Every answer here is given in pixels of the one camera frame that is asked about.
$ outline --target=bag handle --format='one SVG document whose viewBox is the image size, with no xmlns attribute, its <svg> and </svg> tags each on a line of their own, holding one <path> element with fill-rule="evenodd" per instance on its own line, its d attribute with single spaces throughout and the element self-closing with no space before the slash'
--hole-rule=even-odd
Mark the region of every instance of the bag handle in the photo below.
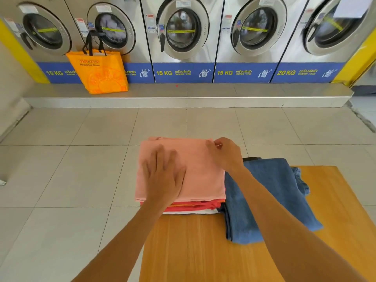
<svg viewBox="0 0 376 282">
<path fill-rule="evenodd" d="M 87 37 L 86 37 L 86 42 L 85 42 L 85 45 L 83 46 L 82 48 L 82 51 L 83 53 L 85 53 L 86 55 L 88 54 L 86 51 L 88 50 L 89 51 L 89 55 L 90 56 L 93 56 L 93 43 L 92 43 L 92 37 L 96 36 L 99 38 L 99 52 L 102 53 L 102 50 L 104 52 L 104 54 L 107 56 L 106 54 L 106 50 L 103 46 L 103 39 L 102 37 L 104 37 L 106 35 L 106 33 L 103 33 L 103 32 L 97 32 L 95 30 L 90 30 Z"/>
</svg>

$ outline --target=table top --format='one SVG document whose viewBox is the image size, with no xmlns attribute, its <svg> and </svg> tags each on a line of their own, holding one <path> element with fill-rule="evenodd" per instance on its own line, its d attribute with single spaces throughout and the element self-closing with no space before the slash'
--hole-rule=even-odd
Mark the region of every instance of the table top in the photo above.
<svg viewBox="0 0 376 282">
<path fill-rule="evenodd" d="M 376 227 L 335 166 L 300 166 L 315 232 L 369 281 L 376 281 Z M 223 214 L 163 215 L 145 242 L 140 282 L 283 281 L 265 243 L 226 240 Z"/>
</svg>

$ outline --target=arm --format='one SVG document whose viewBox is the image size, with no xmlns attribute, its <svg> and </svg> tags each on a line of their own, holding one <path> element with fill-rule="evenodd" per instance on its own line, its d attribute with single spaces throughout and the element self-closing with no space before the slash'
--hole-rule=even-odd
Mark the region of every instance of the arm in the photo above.
<svg viewBox="0 0 376 282">
<path fill-rule="evenodd" d="M 292 216 L 247 170 L 227 138 L 208 141 L 219 166 L 236 181 L 285 281 L 365 281 L 338 253 Z"/>
<path fill-rule="evenodd" d="M 129 223 L 97 254 L 96 257 L 73 279 L 83 281 L 127 281 L 146 238 L 164 210 L 180 193 L 185 169 L 174 179 L 176 152 L 171 152 L 167 168 L 164 168 L 164 150 L 160 146 L 143 163 L 147 182 L 147 199 Z"/>
</svg>

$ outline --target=washing machine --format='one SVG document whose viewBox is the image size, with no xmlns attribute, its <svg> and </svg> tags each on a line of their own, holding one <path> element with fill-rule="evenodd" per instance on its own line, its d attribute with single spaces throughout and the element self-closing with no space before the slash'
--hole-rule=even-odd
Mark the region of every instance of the washing machine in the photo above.
<svg viewBox="0 0 376 282">
<path fill-rule="evenodd" d="M 376 26 L 375 0 L 309 0 L 273 83 L 329 83 Z"/>
<path fill-rule="evenodd" d="M 268 83 L 308 0 L 226 0 L 215 83 Z"/>
<path fill-rule="evenodd" d="M 141 0 L 157 83 L 211 83 L 224 0 Z"/>
<path fill-rule="evenodd" d="M 65 54 L 84 42 L 64 0 L 0 0 L 0 15 L 51 83 L 81 83 Z"/>
<path fill-rule="evenodd" d="M 129 83 L 154 83 L 140 0 L 65 0 L 82 27 L 106 34 L 106 50 L 120 52 Z M 81 31 L 86 40 L 87 32 Z M 94 47 L 99 40 L 94 38 Z"/>
</svg>

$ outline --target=hand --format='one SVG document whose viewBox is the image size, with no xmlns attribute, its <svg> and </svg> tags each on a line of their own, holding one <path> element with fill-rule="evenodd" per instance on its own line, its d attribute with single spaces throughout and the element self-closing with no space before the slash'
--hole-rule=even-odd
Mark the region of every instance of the hand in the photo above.
<svg viewBox="0 0 376 282">
<path fill-rule="evenodd" d="M 230 175 L 244 166 L 240 147 L 231 139 L 221 137 L 214 142 L 208 140 L 206 146 L 216 164 Z"/>
<path fill-rule="evenodd" d="M 142 164 L 147 188 L 146 201 L 158 204 L 163 211 L 176 200 L 182 189 L 186 169 L 179 170 L 174 178 L 175 159 L 176 151 L 173 150 L 164 168 L 164 148 L 159 146 L 152 152 L 150 163 L 144 161 Z"/>
</svg>

